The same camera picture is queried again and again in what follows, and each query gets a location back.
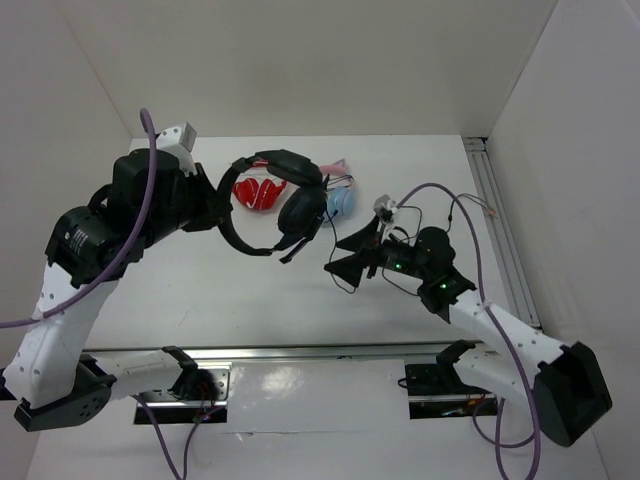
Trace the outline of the black headset with microphone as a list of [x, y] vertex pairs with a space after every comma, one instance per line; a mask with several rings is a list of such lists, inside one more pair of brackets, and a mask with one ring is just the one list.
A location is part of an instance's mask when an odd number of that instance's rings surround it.
[[218, 184], [222, 199], [231, 199], [235, 181], [258, 161], [266, 163], [266, 170], [270, 174], [297, 186], [278, 215], [277, 226], [282, 233], [280, 241], [271, 248], [251, 247], [238, 235], [230, 212], [222, 217], [219, 231], [231, 247], [245, 255], [266, 257], [283, 252], [285, 256], [280, 262], [287, 264], [314, 239], [323, 222], [328, 178], [303, 155], [285, 149], [266, 150], [249, 158], [242, 157], [231, 164]]

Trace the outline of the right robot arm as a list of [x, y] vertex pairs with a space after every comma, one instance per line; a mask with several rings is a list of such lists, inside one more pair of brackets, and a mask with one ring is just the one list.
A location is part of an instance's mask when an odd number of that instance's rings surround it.
[[448, 392], [465, 385], [492, 392], [523, 409], [535, 408], [541, 432], [562, 447], [573, 445], [612, 408], [594, 351], [567, 345], [532, 328], [482, 296], [454, 266], [445, 230], [428, 226], [414, 244], [384, 238], [378, 220], [340, 240], [348, 256], [325, 271], [358, 287], [380, 269], [420, 280], [417, 295], [432, 314], [483, 342], [457, 341], [438, 358], [436, 379]]

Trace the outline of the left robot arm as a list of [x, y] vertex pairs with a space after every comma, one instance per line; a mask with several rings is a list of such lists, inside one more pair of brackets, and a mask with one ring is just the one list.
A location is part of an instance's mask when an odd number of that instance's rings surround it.
[[142, 148], [116, 160], [111, 182], [87, 205], [59, 218], [45, 249], [38, 318], [1, 371], [1, 391], [18, 400], [14, 417], [24, 430], [83, 425], [108, 402], [150, 391], [181, 400], [210, 393], [211, 375], [176, 346], [116, 359], [84, 347], [129, 265], [176, 231], [218, 227], [230, 210], [202, 165], [185, 173], [175, 156]]

